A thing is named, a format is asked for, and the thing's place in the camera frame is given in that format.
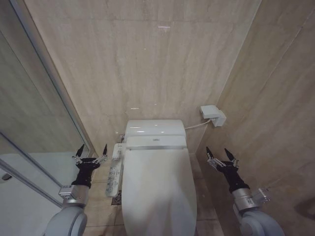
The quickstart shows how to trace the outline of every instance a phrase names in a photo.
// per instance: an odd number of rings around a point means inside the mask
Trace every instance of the white cable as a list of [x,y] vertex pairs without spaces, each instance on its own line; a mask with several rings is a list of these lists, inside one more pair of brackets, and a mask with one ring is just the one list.
[[185,129],[192,129],[192,128],[195,128],[195,127],[198,127],[198,126],[207,124],[207,123],[209,123],[211,120],[212,120],[212,119],[208,119],[206,122],[204,122],[204,123],[202,123],[202,124],[197,124],[197,125],[194,125],[194,126],[190,126],[190,127],[185,128]]

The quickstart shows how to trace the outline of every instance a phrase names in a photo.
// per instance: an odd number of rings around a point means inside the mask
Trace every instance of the toilet control side panel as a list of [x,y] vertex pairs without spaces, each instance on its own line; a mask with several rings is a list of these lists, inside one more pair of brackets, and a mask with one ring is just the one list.
[[112,164],[110,167],[106,196],[114,198],[118,195],[119,185],[121,182],[121,176],[123,172],[123,159],[126,151],[126,144],[115,144],[112,156]]

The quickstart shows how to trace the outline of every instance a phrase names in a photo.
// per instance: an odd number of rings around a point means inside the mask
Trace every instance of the toilet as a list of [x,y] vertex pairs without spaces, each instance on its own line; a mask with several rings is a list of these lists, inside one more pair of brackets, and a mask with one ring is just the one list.
[[122,212],[128,236],[193,236],[196,192],[181,120],[130,120]]

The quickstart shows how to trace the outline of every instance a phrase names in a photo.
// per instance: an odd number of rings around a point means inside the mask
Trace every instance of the white wall outlet box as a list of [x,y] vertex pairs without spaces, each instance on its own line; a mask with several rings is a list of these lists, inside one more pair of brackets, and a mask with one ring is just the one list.
[[204,119],[211,119],[215,127],[222,126],[226,120],[224,113],[215,105],[201,106],[200,111]]

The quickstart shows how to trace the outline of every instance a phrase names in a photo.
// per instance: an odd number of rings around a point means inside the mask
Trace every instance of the toilet seat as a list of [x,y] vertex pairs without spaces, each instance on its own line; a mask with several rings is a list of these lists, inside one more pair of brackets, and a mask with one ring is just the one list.
[[126,150],[122,210],[128,236],[193,236],[197,206],[188,150]]

